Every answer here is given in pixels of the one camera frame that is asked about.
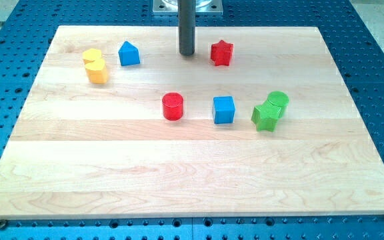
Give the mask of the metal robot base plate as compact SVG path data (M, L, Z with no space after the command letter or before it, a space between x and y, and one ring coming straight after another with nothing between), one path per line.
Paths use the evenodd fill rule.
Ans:
M197 15L222 15L222 0L196 0ZM175 16L178 12L178 0L151 0L153 15Z

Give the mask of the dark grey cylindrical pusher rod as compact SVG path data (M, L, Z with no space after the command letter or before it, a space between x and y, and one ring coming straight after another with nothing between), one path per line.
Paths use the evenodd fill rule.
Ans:
M195 52L196 0L178 0L179 52L191 56Z

